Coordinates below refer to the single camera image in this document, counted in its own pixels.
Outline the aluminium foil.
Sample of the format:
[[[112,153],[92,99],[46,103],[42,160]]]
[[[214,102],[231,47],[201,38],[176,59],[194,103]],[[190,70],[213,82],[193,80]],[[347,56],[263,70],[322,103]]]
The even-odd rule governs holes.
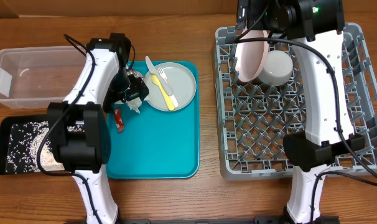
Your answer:
[[[145,76],[141,72],[133,68],[127,68],[126,71],[127,71],[128,76],[134,75],[135,78],[141,78],[142,80],[145,78]]]

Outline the white tissue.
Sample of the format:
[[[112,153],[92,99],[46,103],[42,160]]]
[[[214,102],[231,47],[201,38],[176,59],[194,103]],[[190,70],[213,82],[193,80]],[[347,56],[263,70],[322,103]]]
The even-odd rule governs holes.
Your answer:
[[[139,107],[142,105],[143,101],[140,98],[135,98],[131,101],[123,103],[121,100],[117,101],[115,105],[127,105],[130,110],[134,110],[138,114],[140,113]]]

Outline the grey bowl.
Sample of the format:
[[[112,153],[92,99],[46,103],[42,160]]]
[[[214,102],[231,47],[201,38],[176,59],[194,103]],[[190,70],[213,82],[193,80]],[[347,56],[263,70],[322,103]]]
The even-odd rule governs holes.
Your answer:
[[[266,63],[258,78],[267,85],[280,86],[292,75],[293,62],[289,54],[273,50],[268,53]]]

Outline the white round plate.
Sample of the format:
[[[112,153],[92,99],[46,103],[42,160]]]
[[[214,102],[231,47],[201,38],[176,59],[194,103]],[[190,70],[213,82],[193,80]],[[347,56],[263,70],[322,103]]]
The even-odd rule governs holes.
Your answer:
[[[269,52],[266,41],[244,42],[237,44],[235,71],[241,82],[254,80],[263,70]]]

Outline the white rice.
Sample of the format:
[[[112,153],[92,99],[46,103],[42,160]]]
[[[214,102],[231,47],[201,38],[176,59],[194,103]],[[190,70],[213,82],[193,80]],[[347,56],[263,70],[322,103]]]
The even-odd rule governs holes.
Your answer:
[[[6,156],[7,174],[40,172],[37,151],[49,130],[47,121],[13,124]]]

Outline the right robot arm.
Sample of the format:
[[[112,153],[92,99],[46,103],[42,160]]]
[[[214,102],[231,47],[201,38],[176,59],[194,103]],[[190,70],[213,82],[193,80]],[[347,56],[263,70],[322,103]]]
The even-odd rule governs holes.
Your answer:
[[[341,0],[240,1],[236,28],[238,78],[250,82],[259,76],[248,44],[255,30],[280,32],[278,42],[292,45],[302,75],[306,125],[284,136],[283,147],[293,165],[290,199],[281,223],[338,223],[323,217],[319,204],[323,182],[339,155],[363,149],[365,139],[349,119],[342,72],[343,28]]]

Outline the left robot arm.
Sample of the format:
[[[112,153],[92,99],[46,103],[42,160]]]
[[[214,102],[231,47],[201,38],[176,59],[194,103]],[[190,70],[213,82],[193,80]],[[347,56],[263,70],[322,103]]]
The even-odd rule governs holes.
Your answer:
[[[72,91],[62,102],[49,104],[44,139],[50,141],[55,160],[63,164],[63,175],[77,183],[86,222],[121,223],[106,174],[111,137],[105,113],[117,101],[143,101],[149,89],[142,78],[128,73],[134,47],[124,33],[93,38],[86,45],[69,35],[65,39],[85,55],[86,62]]]

